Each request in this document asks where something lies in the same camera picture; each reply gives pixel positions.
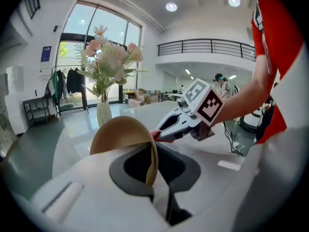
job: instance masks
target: white label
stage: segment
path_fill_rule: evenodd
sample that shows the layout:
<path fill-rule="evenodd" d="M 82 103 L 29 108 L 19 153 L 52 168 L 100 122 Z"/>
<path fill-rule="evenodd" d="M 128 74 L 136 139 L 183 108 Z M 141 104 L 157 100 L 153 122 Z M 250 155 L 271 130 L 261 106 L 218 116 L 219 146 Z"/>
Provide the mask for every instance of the white label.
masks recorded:
<path fill-rule="evenodd" d="M 231 169 L 231 170 L 235 170 L 235 171 L 238 171 L 241 167 L 239 164 L 236 164 L 236 163 L 233 163 L 233 162 L 230 162 L 230 161 L 225 161 L 225 160 L 219 161 L 218 166 L 228 168 L 228 169 Z"/>

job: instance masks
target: black metal railing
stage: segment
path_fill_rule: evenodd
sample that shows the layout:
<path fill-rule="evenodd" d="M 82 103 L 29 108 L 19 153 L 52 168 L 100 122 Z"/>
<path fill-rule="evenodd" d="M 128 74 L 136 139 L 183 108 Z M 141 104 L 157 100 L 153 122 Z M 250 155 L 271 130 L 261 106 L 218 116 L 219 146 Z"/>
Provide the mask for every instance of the black metal railing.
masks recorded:
<path fill-rule="evenodd" d="M 219 39 L 192 39 L 158 45 L 158 56 L 176 53 L 219 53 L 255 61 L 254 46 Z"/>
<path fill-rule="evenodd" d="M 26 9 L 30 18 L 34 17 L 34 14 L 41 8 L 40 0 L 25 0 Z"/>

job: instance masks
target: red shirt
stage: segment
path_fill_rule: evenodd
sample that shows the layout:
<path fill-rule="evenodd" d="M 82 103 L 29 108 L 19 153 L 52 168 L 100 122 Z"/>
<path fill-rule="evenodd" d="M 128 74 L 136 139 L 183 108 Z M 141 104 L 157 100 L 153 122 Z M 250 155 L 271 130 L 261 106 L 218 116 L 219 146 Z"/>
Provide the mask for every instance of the red shirt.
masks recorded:
<path fill-rule="evenodd" d="M 280 0 L 258 0 L 258 6 L 263 19 L 268 59 L 271 61 L 272 71 L 274 73 L 279 71 L 281 80 L 294 62 L 304 40 L 296 22 Z M 254 23 L 254 19 L 252 19 L 252 31 L 256 56 L 265 55 L 262 32 Z M 275 106 L 271 123 L 259 141 L 260 144 L 286 129 L 279 109 Z"/>

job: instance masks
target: tan paper bowl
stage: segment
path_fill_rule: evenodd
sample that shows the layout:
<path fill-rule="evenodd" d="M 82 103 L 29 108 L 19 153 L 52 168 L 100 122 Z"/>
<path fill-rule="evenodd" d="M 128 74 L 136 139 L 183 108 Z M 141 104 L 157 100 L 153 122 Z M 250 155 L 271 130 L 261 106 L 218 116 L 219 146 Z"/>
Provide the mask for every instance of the tan paper bowl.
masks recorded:
<path fill-rule="evenodd" d="M 138 120 L 128 116 L 119 116 L 106 122 L 96 133 L 91 144 L 90 154 L 94 155 L 147 142 L 151 143 L 152 149 L 151 165 L 147 171 L 145 184 L 152 186 L 158 171 L 158 152 L 151 134 Z"/>

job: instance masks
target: flower vase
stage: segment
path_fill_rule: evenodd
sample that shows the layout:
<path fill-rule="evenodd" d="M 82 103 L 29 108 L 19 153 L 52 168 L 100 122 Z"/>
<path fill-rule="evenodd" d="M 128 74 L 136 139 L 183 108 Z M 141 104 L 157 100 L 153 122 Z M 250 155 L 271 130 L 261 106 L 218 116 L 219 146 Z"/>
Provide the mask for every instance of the flower vase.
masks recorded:
<path fill-rule="evenodd" d="M 99 102 L 97 105 L 98 126 L 101 127 L 112 118 L 111 108 L 108 102 Z"/>

